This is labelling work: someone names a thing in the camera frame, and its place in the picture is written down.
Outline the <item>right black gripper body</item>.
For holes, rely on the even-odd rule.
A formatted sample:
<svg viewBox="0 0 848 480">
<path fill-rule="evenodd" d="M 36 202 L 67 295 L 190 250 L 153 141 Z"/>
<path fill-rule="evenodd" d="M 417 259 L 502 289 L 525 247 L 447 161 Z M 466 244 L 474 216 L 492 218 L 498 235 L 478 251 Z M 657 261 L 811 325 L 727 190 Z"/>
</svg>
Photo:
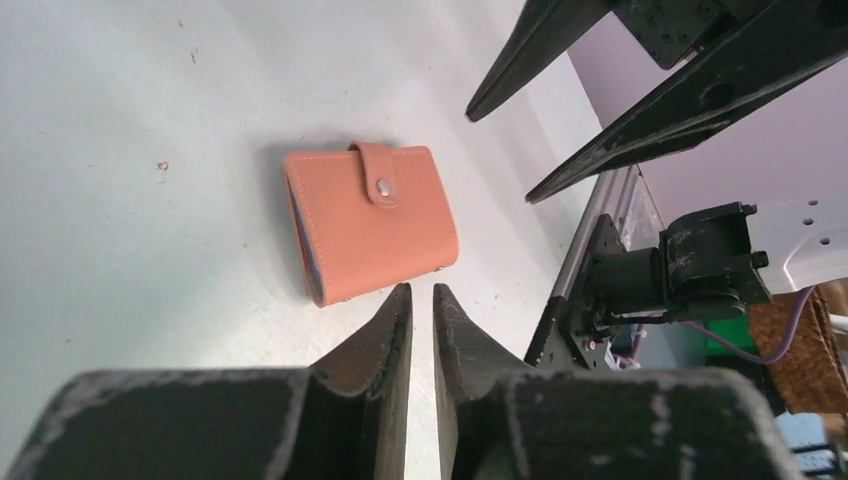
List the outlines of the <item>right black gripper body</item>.
<svg viewBox="0 0 848 480">
<path fill-rule="evenodd" d="M 669 70 L 722 43 L 769 1 L 614 1 L 611 11 L 652 60 Z"/>
</svg>

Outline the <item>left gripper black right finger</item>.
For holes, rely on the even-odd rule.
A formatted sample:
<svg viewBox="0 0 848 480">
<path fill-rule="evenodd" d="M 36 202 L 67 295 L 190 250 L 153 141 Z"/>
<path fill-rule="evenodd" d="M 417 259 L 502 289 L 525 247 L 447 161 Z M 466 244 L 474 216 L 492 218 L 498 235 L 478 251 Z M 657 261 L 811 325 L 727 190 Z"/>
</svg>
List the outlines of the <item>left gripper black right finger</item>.
<svg viewBox="0 0 848 480">
<path fill-rule="evenodd" d="M 529 366 L 472 321 L 441 283 L 433 287 L 433 348 L 441 477 L 511 479 L 502 381 Z"/>
</svg>

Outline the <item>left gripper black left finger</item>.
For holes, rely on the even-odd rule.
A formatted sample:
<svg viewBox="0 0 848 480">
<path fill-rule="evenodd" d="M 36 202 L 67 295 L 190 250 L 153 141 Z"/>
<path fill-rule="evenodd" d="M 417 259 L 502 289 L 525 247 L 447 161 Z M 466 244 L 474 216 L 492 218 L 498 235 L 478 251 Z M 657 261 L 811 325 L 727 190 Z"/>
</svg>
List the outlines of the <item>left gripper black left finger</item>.
<svg viewBox="0 0 848 480">
<path fill-rule="evenodd" d="M 400 479 L 411 374 L 411 286 L 396 285 L 373 317 L 312 365 L 309 479 Z"/>
</svg>

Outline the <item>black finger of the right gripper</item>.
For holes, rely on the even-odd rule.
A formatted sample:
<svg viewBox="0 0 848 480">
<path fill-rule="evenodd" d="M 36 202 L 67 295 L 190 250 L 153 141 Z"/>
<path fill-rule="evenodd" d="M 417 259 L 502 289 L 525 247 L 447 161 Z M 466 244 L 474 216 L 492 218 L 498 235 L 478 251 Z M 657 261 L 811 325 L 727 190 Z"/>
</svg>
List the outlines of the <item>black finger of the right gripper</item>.
<svg viewBox="0 0 848 480">
<path fill-rule="evenodd" d="M 477 122 L 509 100 L 611 12 L 605 0 L 527 0 L 508 40 L 469 101 Z"/>
<path fill-rule="evenodd" d="M 525 196 L 690 150 L 847 55 L 844 1 L 772 1 L 705 48 Z"/>
</svg>

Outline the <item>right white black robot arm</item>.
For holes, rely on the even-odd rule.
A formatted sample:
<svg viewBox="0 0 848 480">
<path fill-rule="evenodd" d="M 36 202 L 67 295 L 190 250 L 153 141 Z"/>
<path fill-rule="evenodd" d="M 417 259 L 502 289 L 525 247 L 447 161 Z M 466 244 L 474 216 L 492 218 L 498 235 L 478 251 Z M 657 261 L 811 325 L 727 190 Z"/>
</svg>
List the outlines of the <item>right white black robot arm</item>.
<svg viewBox="0 0 848 480">
<path fill-rule="evenodd" d="M 527 195 L 539 203 L 583 179 L 693 149 L 847 54 L 843 1 L 528 1 L 465 114 L 492 113 L 605 15 L 669 77 Z M 663 308 L 670 321 L 731 318 L 773 295 L 750 205 L 687 214 L 647 252 L 611 256 L 593 285 L 616 314 Z"/>
</svg>

